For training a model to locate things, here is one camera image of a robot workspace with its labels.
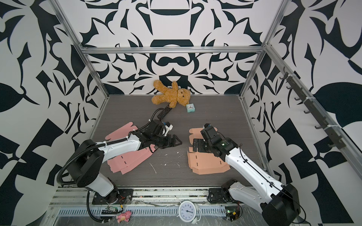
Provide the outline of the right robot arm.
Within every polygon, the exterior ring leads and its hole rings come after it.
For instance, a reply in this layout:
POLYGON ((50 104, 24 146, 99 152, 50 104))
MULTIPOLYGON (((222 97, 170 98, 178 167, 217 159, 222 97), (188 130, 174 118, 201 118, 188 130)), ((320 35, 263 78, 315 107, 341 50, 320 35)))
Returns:
POLYGON ((208 201, 241 202, 262 214, 270 226, 289 226, 301 213, 297 189, 283 185, 255 164, 229 137, 224 137, 209 123, 201 130, 194 149, 212 153, 218 160, 233 167, 253 188, 230 179, 221 186, 219 193, 209 193, 208 201))

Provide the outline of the right circuit board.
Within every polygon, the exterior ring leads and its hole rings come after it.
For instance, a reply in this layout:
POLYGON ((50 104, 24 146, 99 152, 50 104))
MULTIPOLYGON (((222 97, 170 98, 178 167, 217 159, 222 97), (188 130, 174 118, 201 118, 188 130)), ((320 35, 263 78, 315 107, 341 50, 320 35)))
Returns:
POLYGON ((226 206, 225 207, 225 219, 228 221, 236 221, 243 215, 243 209, 238 206, 226 206))

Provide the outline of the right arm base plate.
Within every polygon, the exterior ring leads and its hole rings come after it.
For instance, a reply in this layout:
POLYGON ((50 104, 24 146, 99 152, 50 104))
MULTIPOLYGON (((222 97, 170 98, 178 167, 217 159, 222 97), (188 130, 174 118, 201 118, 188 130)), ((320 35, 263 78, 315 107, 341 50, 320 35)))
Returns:
POLYGON ((228 190, 223 188, 209 188, 207 201, 211 204, 216 203, 240 203, 231 197, 228 190))

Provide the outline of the wall hook rack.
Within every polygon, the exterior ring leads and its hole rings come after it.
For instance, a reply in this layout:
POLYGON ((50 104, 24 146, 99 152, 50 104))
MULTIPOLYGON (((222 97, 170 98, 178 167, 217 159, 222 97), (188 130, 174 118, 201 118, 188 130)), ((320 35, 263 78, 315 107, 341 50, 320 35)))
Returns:
POLYGON ((290 85, 288 89, 293 90, 298 96, 295 100, 302 102, 306 106, 307 110, 304 111, 304 113, 311 114, 318 122, 318 125, 315 126, 315 128, 317 130, 324 130, 324 132, 328 135, 332 141, 332 144, 329 145, 329 147, 336 147, 339 150, 345 148, 347 145, 344 141, 340 126, 338 126, 337 123, 329 117, 326 110, 312 95, 309 89, 300 81, 298 76, 285 72, 282 79, 286 80, 290 85))

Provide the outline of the small teal alarm clock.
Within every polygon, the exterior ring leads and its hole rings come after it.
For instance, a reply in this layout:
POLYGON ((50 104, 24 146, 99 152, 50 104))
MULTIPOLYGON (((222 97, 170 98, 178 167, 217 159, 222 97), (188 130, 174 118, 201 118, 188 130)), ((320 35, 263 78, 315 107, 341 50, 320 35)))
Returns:
POLYGON ((186 109, 187 109, 188 113, 192 113, 192 112, 196 111, 196 108, 195 108, 194 104, 187 104, 186 109))

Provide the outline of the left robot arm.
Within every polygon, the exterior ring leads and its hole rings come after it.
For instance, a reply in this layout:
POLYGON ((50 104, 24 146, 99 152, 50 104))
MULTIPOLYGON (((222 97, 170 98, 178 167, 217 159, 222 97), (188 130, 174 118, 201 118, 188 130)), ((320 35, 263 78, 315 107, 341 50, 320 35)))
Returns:
POLYGON ((158 149, 181 145, 182 141, 176 135, 169 134, 171 129, 169 122, 152 120, 121 139, 97 143, 86 140, 59 171, 57 182, 62 186, 75 184, 86 188, 106 199, 107 203, 114 203, 120 194, 116 185, 101 174, 102 163, 151 145, 158 149))

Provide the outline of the small pink toy figure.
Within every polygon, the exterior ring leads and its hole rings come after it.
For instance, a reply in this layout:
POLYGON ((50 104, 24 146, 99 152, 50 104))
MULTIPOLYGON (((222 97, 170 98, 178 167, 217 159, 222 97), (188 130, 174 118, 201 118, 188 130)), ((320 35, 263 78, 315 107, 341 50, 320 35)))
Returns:
POLYGON ((117 216, 117 222, 121 223, 123 221, 125 222, 129 222, 130 218, 131 218, 132 212, 131 211, 126 211, 124 213, 121 213, 120 215, 117 216))

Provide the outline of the left circuit board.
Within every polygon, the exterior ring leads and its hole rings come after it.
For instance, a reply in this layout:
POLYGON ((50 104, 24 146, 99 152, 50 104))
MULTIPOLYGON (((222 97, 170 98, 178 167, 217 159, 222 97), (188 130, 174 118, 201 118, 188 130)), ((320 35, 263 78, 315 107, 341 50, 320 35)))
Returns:
POLYGON ((119 206, 119 207, 110 207, 108 206, 107 208, 103 209, 101 211, 102 215, 117 215, 123 212, 123 206, 119 206))

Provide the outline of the salmon cardboard box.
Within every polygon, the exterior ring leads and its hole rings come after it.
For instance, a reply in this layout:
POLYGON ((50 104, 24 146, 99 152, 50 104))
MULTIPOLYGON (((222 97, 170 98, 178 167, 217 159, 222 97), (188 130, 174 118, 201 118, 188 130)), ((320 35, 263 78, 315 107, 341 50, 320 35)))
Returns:
POLYGON ((194 139, 201 139, 203 141, 201 130, 202 128, 191 128, 189 130, 189 141, 191 144, 187 152, 189 168, 193 173, 199 175, 224 173, 230 170, 230 166, 227 163, 215 157, 212 153, 193 151, 194 139))

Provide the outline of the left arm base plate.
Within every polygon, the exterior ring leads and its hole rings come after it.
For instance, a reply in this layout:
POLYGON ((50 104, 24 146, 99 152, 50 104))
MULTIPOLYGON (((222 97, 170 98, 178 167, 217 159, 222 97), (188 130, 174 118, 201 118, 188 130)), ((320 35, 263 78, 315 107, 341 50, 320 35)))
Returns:
POLYGON ((106 197, 102 197, 98 193, 95 193, 92 200, 93 205, 111 205, 111 204, 129 204, 133 199, 133 189, 118 189, 112 191, 106 197))

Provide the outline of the circuit board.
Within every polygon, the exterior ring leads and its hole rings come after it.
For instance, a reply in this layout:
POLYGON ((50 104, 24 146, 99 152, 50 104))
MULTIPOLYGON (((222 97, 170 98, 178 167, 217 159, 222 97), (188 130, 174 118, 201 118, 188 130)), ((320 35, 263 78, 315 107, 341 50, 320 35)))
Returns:
POLYGON ((238 206, 226 206, 225 207, 225 219, 228 221, 236 221, 243 215, 243 209, 238 206))
POLYGON ((119 207, 110 207, 108 206, 107 208, 103 209, 101 211, 102 215, 117 215, 123 212, 123 206, 119 206, 119 207))

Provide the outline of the black remote control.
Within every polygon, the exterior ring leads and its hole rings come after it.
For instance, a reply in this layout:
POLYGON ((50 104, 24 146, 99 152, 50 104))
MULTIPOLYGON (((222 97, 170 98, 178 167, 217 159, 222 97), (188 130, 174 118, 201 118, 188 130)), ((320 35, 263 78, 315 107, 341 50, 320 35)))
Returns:
POLYGON ((166 115, 172 110, 170 105, 166 106, 165 109, 157 116, 157 118, 161 121, 163 120, 166 115))

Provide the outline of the brown teddy bear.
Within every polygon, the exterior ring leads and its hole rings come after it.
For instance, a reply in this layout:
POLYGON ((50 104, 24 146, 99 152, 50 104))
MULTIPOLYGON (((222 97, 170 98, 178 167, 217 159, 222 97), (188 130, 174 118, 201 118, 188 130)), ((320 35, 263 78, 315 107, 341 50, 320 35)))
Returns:
POLYGON ((172 87, 166 87, 160 80, 153 82, 154 88, 159 91, 160 95, 155 95, 151 101, 153 104, 169 103, 170 108, 175 108, 177 104, 186 106, 189 104, 191 92, 188 89, 179 88, 176 81, 172 82, 172 87))

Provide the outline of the white round analog clock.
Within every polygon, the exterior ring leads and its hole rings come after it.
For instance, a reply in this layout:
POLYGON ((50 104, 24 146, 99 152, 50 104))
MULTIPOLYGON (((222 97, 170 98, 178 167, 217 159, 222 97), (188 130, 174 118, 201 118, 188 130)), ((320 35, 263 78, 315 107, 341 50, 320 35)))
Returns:
POLYGON ((197 224, 202 218, 202 211, 196 203, 183 201, 179 205, 178 216, 183 222, 197 224))

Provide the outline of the pink flat cardboard box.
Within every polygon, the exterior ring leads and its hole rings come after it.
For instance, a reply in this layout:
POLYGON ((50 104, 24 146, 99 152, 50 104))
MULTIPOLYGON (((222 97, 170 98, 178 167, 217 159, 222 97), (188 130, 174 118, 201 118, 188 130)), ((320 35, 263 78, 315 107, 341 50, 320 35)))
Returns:
MULTIPOLYGON (((125 138, 126 135, 130 131, 136 130, 137 126, 135 126, 132 122, 125 124, 114 132, 105 136, 106 141, 113 141, 121 138, 125 138)), ((110 166, 110 170, 113 173, 120 172, 123 175, 130 172, 142 162, 147 160, 149 157, 153 155, 153 152, 156 150, 154 145, 150 147, 146 147, 139 151, 132 151, 131 147, 135 147, 135 145, 127 145, 124 152, 122 149, 121 155, 115 156, 114 158, 107 160, 107 164, 110 166)))

